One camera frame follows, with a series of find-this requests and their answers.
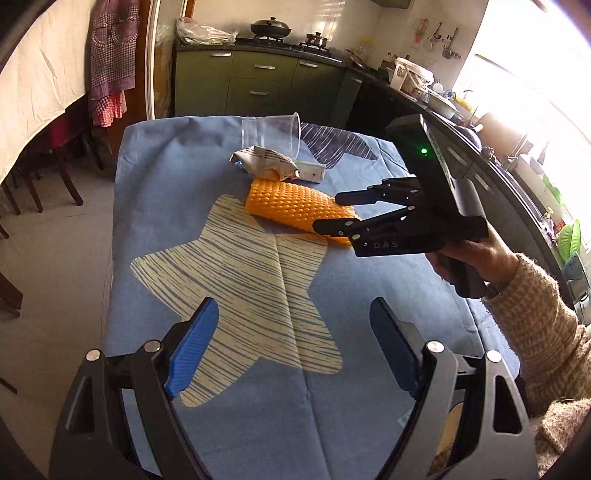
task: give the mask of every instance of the gas burner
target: gas burner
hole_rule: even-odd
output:
[[[301,51],[307,51],[310,53],[317,53],[319,55],[326,55],[330,57],[330,51],[328,48],[317,47],[315,45],[308,45],[307,43],[300,43],[298,45]]]
[[[260,37],[258,35],[255,35],[253,38],[253,41],[277,44],[277,43],[283,43],[283,38]]]

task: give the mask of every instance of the hanging utensil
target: hanging utensil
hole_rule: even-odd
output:
[[[435,32],[433,32],[433,35],[431,35],[431,38],[429,38],[429,42],[430,42],[429,47],[431,50],[433,49],[433,45],[435,45],[435,43],[441,42],[441,39],[443,38],[443,36],[439,34],[440,28],[441,28],[441,22],[439,22],[439,25],[435,29]]]
[[[447,39],[449,40],[449,43],[447,44],[447,47],[443,47],[443,52],[441,52],[441,55],[443,55],[443,58],[449,60],[452,57],[454,57],[454,58],[458,58],[459,57],[459,55],[456,52],[454,52],[454,51],[451,50],[452,43],[455,40],[456,35],[457,35],[457,32],[459,30],[460,29],[458,27],[456,27],[456,31],[453,33],[453,35],[451,37],[449,35],[447,36]]]

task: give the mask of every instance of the human hand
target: human hand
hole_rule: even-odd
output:
[[[479,275],[491,282],[498,291],[503,290],[515,276],[519,258],[501,239],[492,225],[488,224],[488,238],[479,242],[461,240],[449,242],[440,250],[443,255],[473,266]],[[442,279],[451,282],[450,271],[441,264],[437,254],[425,254],[433,270]]]

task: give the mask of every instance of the blue gripper pad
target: blue gripper pad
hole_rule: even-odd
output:
[[[216,331],[218,316],[216,301],[209,299],[172,354],[170,372],[164,384],[164,390],[170,398],[176,397],[191,383],[199,362]]]

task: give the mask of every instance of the metal screw head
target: metal screw head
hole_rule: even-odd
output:
[[[433,353],[441,353],[445,350],[445,347],[441,342],[431,340],[430,342],[427,342],[427,349]]]
[[[503,356],[496,350],[488,350],[486,353],[486,357],[494,364],[497,364],[501,360],[503,360]]]
[[[88,350],[88,353],[86,354],[86,359],[89,362],[95,362],[99,358],[100,358],[100,351],[98,351],[98,350]]]
[[[150,340],[144,344],[144,350],[148,353],[154,353],[160,350],[162,344],[158,340]]]

